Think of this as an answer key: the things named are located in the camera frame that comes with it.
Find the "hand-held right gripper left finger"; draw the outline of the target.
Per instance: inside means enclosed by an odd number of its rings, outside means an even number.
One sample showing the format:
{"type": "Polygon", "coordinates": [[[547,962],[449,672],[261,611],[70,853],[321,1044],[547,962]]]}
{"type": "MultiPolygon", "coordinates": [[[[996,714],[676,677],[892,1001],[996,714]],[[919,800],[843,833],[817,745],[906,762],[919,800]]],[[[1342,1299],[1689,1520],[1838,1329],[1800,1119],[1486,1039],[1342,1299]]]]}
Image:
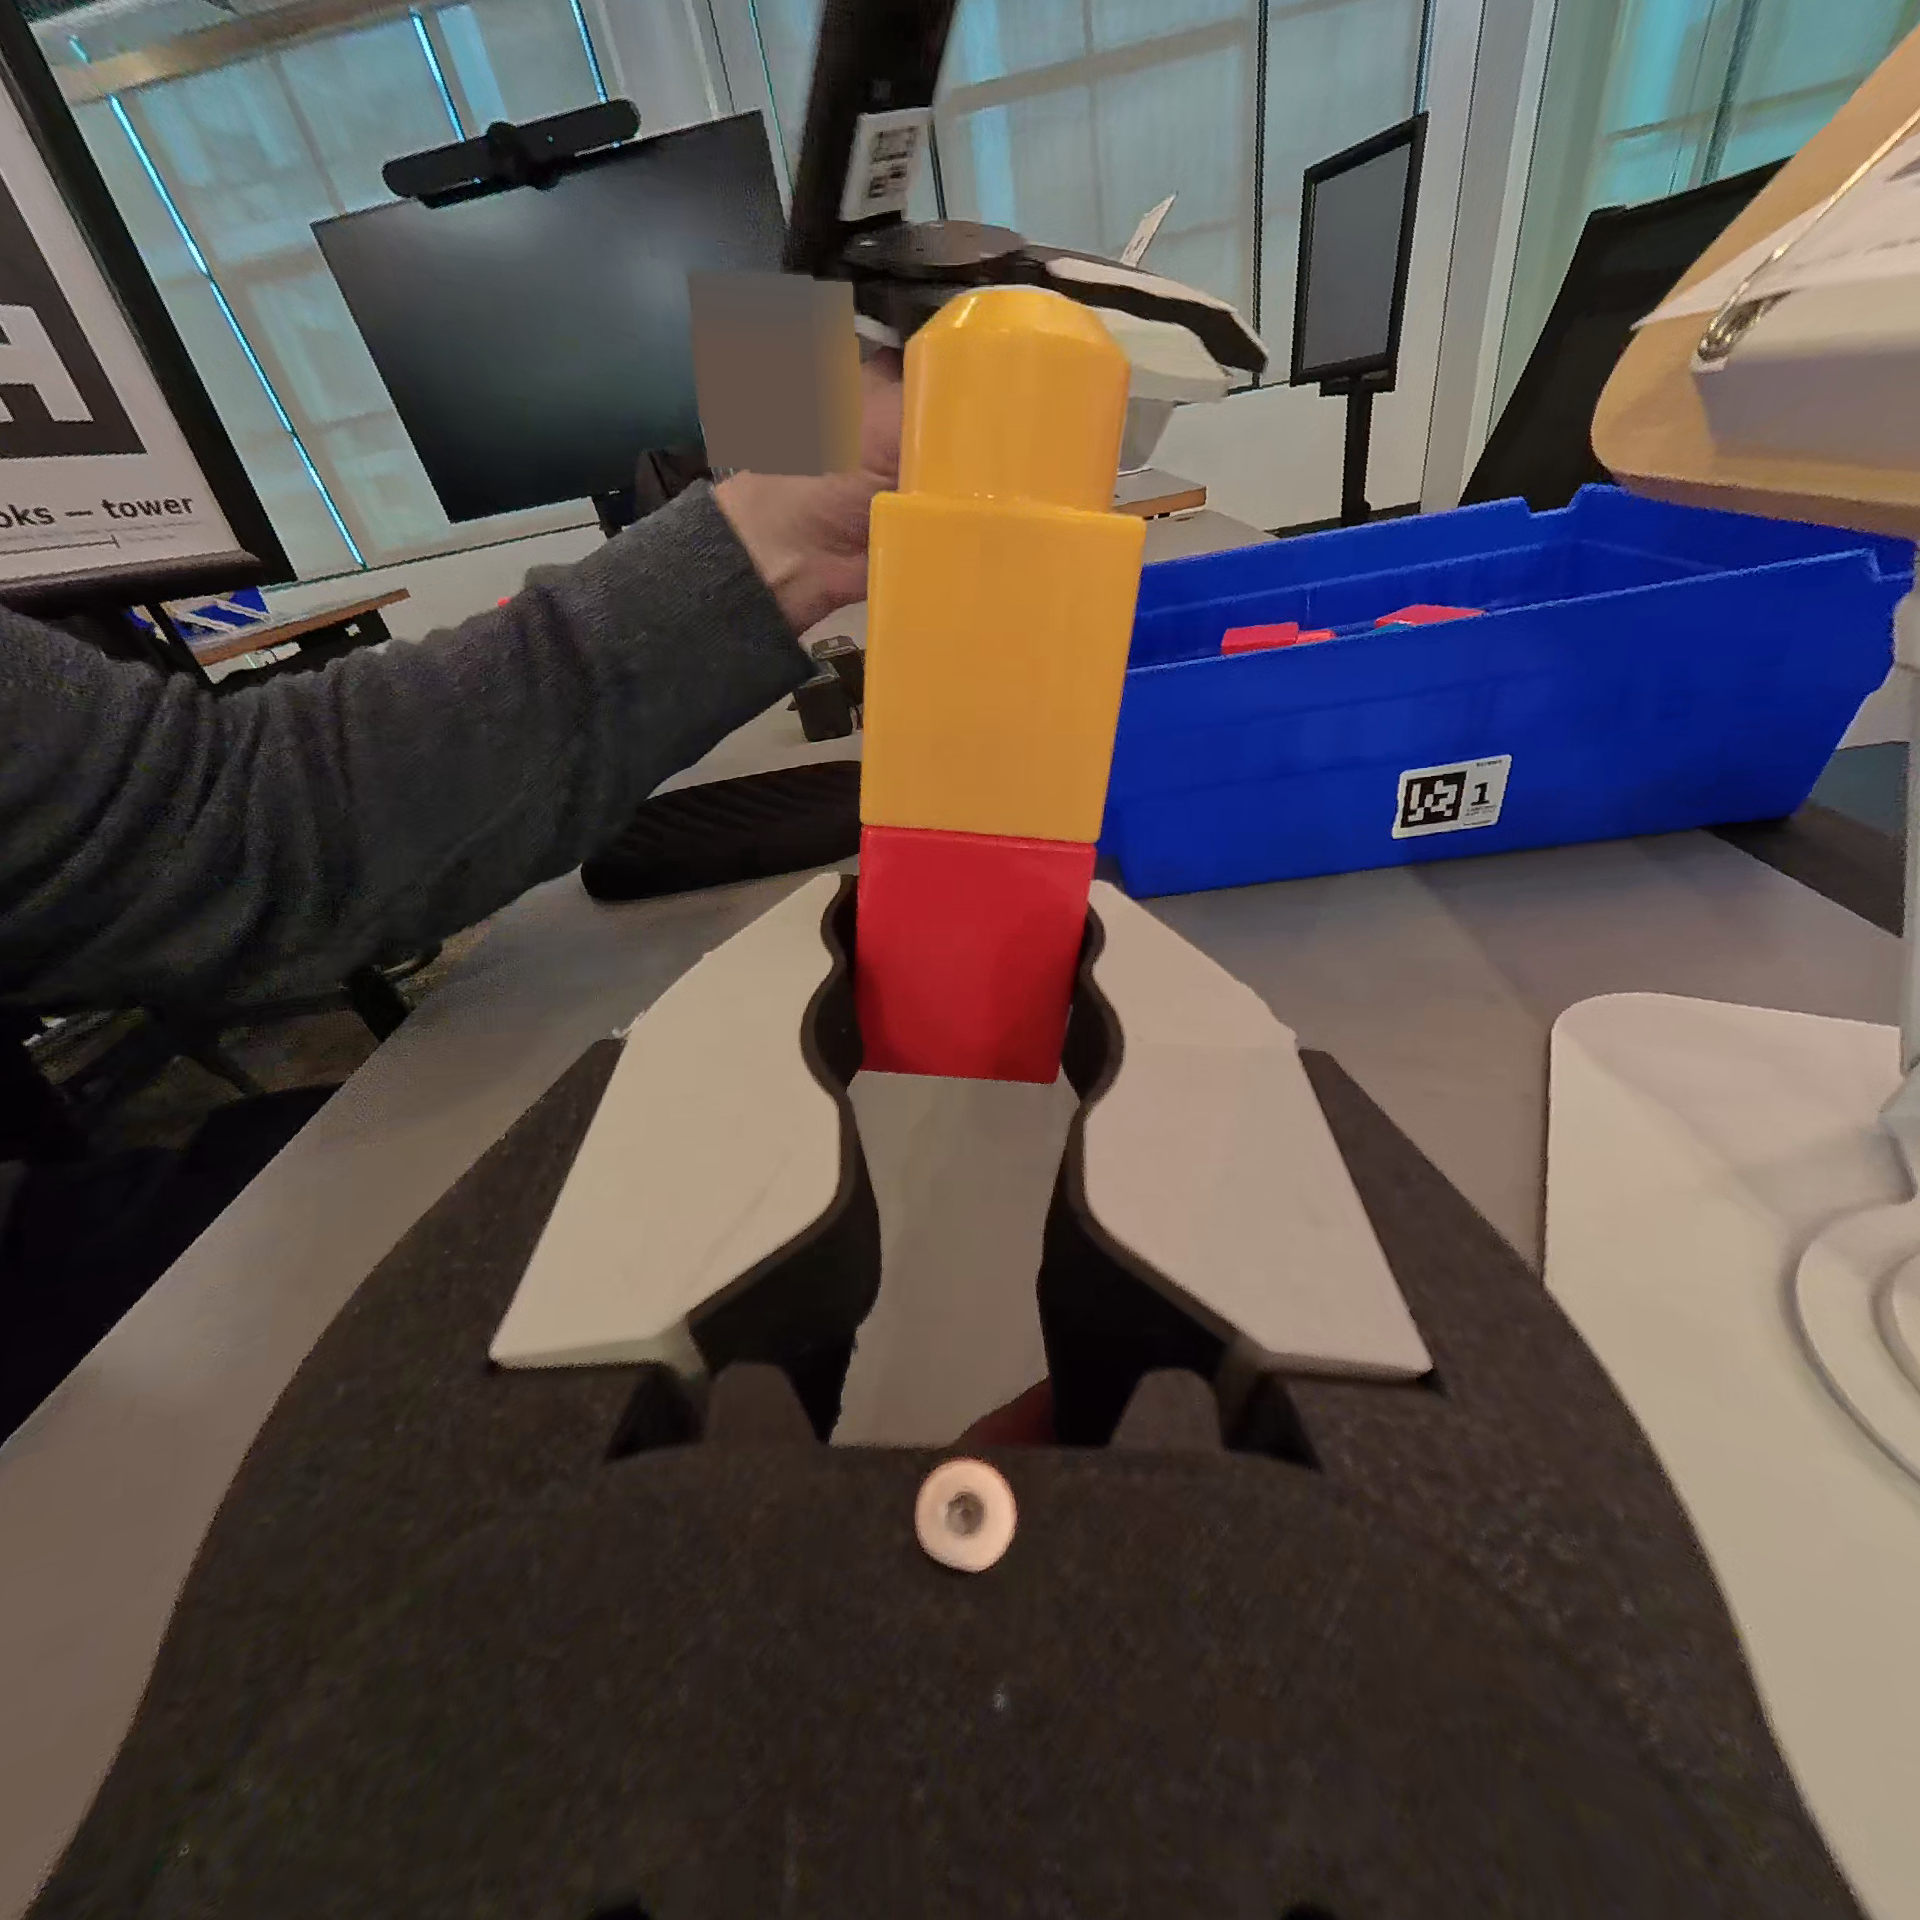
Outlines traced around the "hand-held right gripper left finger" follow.
{"type": "Polygon", "coordinates": [[[853,915],[853,874],[803,883],[627,1030],[495,1370],[844,1366],[881,1281],[853,915]]]}

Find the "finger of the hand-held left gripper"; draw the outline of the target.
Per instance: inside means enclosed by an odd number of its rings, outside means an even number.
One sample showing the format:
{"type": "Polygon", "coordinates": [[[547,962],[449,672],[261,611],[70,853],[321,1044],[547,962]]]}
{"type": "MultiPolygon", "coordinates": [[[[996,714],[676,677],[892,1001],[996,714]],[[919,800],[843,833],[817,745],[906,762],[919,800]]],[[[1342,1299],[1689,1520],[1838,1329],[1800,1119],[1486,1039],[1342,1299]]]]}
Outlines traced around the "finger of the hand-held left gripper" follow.
{"type": "Polygon", "coordinates": [[[1185,331],[1209,352],[1267,352],[1239,309],[1215,293],[1087,252],[1034,248],[1041,284],[1100,313],[1185,331]]]}
{"type": "Polygon", "coordinates": [[[1148,468],[1168,419],[1255,382],[1225,367],[1185,322],[1115,313],[1115,346],[1129,364],[1120,468],[1148,468]]]}

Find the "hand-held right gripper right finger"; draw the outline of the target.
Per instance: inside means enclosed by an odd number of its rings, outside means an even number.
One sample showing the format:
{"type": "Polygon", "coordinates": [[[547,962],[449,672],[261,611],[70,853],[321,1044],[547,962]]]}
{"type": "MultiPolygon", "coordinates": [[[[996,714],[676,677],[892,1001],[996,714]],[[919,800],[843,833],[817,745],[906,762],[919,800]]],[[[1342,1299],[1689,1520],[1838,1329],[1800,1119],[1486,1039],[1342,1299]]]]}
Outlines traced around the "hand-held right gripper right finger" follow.
{"type": "Polygon", "coordinates": [[[1060,1068],[1064,1208],[1097,1254],[1284,1373],[1430,1375],[1297,1031],[1100,878],[1060,1068]]]}

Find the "pile of mixed building blocks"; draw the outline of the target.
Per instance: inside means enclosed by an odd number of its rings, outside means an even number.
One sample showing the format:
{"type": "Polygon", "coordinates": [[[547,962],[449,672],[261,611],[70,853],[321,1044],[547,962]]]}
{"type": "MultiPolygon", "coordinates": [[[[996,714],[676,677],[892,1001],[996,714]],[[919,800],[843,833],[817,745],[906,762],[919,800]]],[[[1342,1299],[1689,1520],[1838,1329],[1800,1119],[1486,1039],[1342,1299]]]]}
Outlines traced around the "pile of mixed building blocks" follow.
{"type": "Polygon", "coordinates": [[[1468,621],[1468,616],[1481,616],[1481,608],[1404,605],[1404,608],[1385,611],[1371,621],[1347,621],[1342,626],[1307,626],[1298,621],[1256,621],[1256,625],[1229,626],[1221,634],[1219,652],[1225,659],[1234,659],[1234,657],[1256,657],[1256,652],[1274,652],[1274,651],[1329,644],[1329,639],[1342,639],[1342,636],[1362,636],[1362,634],[1396,634],[1396,631],[1410,631],[1410,626],[1441,626],[1441,625],[1468,621]]]}

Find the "yellow toy block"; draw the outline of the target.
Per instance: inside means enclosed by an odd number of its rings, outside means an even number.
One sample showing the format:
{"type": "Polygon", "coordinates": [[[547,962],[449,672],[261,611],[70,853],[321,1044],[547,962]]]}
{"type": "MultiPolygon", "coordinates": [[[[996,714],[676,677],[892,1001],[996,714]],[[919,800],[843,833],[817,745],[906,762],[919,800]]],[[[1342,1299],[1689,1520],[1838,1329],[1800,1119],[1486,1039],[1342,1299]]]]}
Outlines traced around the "yellow toy block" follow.
{"type": "Polygon", "coordinates": [[[1129,367],[1060,293],[951,301],[905,346],[867,515],[866,831],[1090,847],[1135,625],[1113,508],[1129,367]]]}

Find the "red toy block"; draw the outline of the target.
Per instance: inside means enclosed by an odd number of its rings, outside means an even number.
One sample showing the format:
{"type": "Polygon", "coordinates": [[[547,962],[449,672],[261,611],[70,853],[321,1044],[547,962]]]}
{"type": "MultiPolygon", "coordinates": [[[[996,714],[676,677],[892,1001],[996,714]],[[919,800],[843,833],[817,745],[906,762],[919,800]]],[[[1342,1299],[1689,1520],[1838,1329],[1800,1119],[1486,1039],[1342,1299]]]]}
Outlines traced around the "red toy block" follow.
{"type": "Polygon", "coordinates": [[[1090,907],[1090,843],[862,826],[856,1016],[883,1075],[1051,1084],[1090,907]]]}

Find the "blue plastic bin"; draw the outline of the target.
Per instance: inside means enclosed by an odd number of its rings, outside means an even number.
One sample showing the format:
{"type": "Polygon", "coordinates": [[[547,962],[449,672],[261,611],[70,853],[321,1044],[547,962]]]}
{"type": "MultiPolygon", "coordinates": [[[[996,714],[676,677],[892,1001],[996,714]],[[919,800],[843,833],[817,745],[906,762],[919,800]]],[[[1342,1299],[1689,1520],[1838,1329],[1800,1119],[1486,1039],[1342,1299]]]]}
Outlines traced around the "blue plastic bin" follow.
{"type": "Polygon", "coordinates": [[[1788,818],[1908,540],[1583,487],[1144,570],[1097,853],[1132,898],[1788,818]],[[1225,659],[1229,626],[1481,616],[1225,659]]]}

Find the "person's left forearm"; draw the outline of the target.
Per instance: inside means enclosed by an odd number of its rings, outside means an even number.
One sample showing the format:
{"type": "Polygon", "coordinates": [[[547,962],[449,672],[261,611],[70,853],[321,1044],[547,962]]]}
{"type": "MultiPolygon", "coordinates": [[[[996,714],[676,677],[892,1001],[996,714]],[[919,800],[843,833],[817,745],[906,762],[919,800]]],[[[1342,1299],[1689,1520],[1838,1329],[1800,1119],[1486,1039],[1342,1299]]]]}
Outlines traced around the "person's left forearm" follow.
{"type": "Polygon", "coordinates": [[[297,995],[597,853],[813,672],[714,487],[239,693],[2,616],[2,1005],[297,995]]]}

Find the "grey desk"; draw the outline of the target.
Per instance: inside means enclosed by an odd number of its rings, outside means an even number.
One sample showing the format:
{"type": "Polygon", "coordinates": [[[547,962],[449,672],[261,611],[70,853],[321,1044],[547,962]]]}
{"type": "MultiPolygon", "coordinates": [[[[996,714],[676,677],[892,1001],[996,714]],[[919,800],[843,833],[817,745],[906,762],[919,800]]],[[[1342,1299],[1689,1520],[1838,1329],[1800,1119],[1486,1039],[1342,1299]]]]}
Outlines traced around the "grey desk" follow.
{"type": "MultiPolygon", "coordinates": [[[[786,885],[590,906],[565,878],[520,898],[2,1444],[2,1916],[58,1866],[213,1512],[329,1318],[590,1041],[786,885]]],[[[1567,1005],[1670,992],[1889,1022],[1901,995],[1889,930],[1711,833],[1153,915],[1331,1052],[1531,1263],[1567,1005]]]]}

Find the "person's left hand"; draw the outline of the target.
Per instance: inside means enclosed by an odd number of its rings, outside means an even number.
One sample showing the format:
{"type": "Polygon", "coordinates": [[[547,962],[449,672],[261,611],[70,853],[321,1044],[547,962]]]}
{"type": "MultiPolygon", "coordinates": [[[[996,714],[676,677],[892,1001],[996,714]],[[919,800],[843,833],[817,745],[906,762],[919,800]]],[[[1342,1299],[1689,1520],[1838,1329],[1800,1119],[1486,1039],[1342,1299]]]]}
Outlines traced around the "person's left hand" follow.
{"type": "Polygon", "coordinates": [[[718,510],[796,636],[866,600],[867,513],[877,494],[899,487],[899,468],[901,352],[874,349],[857,367],[853,471],[823,477],[741,471],[714,482],[718,510]]]}

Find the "wooden edged side table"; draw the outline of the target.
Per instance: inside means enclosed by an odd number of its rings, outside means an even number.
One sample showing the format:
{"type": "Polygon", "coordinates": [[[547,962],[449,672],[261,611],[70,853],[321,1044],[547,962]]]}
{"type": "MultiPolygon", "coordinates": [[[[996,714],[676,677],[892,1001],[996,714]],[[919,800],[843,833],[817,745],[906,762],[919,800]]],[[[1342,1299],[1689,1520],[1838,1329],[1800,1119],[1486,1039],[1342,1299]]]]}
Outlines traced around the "wooden edged side table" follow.
{"type": "Polygon", "coordinates": [[[1205,482],[1144,468],[1124,475],[1113,510],[1144,524],[1144,561],[1209,560],[1274,543],[1274,531],[1247,525],[1212,508],[1205,482]]]}

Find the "black portrait display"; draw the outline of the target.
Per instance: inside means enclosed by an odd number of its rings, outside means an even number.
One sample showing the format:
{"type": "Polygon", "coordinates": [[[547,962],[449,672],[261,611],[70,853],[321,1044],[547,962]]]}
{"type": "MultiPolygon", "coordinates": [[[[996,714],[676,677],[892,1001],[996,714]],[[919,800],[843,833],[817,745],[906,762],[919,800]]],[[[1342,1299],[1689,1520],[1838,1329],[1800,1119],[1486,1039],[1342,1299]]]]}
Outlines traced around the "black portrait display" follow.
{"type": "Polygon", "coordinates": [[[1396,378],[1428,110],[1304,174],[1288,385],[1396,378]]]}

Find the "black oval pad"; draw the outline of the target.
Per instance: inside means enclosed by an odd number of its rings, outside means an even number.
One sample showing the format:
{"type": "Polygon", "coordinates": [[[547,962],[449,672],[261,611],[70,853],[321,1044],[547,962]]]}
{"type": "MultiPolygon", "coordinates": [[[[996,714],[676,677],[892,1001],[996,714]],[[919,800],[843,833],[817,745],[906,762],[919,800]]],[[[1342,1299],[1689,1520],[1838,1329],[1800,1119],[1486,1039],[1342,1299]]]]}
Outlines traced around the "black oval pad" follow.
{"type": "Polygon", "coordinates": [[[857,762],[817,762],[651,796],[580,863],[593,902],[652,902],[803,874],[857,853],[857,762]]]}

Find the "framed black white code sign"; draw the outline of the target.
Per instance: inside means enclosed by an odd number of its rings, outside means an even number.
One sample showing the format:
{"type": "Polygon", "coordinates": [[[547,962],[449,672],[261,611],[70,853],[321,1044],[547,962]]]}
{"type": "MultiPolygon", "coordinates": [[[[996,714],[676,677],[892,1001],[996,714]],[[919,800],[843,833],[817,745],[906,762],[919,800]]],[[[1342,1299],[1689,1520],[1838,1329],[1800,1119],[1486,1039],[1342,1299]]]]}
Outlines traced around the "framed black white code sign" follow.
{"type": "Polygon", "coordinates": [[[16,5],[2,5],[2,605],[292,579],[16,5]]]}

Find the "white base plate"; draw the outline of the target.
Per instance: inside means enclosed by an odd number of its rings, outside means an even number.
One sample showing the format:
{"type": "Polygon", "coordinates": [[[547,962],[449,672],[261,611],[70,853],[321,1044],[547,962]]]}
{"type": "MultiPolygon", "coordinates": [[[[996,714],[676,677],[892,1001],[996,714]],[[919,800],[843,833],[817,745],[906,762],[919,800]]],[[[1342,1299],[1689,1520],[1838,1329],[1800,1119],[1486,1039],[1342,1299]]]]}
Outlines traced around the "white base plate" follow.
{"type": "Polygon", "coordinates": [[[1867,1916],[1915,1916],[1915,1132],[1901,1031],[1595,995],[1549,1044],[1544,1282],[1709,1554],[1867,1916]]]}

